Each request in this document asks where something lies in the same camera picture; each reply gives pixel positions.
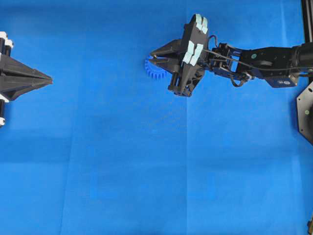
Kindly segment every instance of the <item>blue cloth surface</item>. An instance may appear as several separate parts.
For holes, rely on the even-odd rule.
[[[195,13],[234,47],[304,42],[297,0],[15,0],[12,57],[54,78],[6,109],[0,234],[306,234],[313,147],[297,132],[307,86],[232,87],[207,73],[191,98],[144,60]]]

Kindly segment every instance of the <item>blue tablecloth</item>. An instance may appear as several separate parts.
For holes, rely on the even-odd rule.
[[[10,103],[0,135],[0,234],[294,235],[313,212],[307,85],[242,88],[206,74],[191,98],[144,70],[194,13],[239,48],[304,42],[299,0],[15,0],[12,57],[54,85]]]

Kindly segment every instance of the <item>gear teeth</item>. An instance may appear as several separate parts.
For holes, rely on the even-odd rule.
[[[145,60],[145,70],[149,77],[153,80],[161,80],[165,78],[166,74],[168,73],[162,68],[152,64],[149,59],[152,59],[152,56],[148,56]]]

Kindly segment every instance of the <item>white part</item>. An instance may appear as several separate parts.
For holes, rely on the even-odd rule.
[[[5,103],[10,102],[7,98],[5,98],[3,95],[0,94],[0,100],[4,100]]]
[[[201,31],[202,30],[202,24],[197,23],[197,28]]]
[[[8,35],[6,34],[6,32],[0,32],[0,38],[3,38],[5,40],[8,39]]]
[[[202,24],[202,16],[199,14],[196,14],[196,22],[197,24]]]
[[[207,31],[208,31],[208,28],[203,26],[203,27],[202,27],[202,32],[203,32],[204,34],[206,34]]]
[[[14,44],[12,42],[12,40],[5,40],[5,43],[4,43],[6,46],[9,46],[11,47],[11,49],[13,48]]]
[[[0,117],[0,126],[4,126],[5,125],[5,119]]]
[[[201,55],[202,50],[203,50],[203,44],[197,44],[197,48],[195,49],[195,54],[192,56],[191,61],[190,61],[190,64],[192,66],[196,65]]]
[[[202,26],[207,28],[207,19],[206,19],[206,17],[203,18]]]
[[[182,60],[183,62],[189,64],[191,57],[194,54],[194,48],[195,48],[195,44],[193,42],[189,41],[188,51],[186,52],[184,59]]]

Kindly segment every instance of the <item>robotic arm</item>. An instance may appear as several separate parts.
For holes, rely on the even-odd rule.
[[[209,50],[208,44],[213,37],[216,47]],[[182,39],[154,50],[151,56],[150,62],[172,74],[168,90],[187,97],[192,95],[205,71],[229,78],[235,87],[258,77],[274,88],[297,86],[300,76],[313,72],[313,43],[254,50],[223,43],[217,45],[215,35],[208,37],[207,19],[199,14],[185,24]],[[233,62],[238,63],[234,70]]]
[[[0,32],[0,128],[5,125],[5,103],[52,84],[52,78],[11,58],[13,42]]]

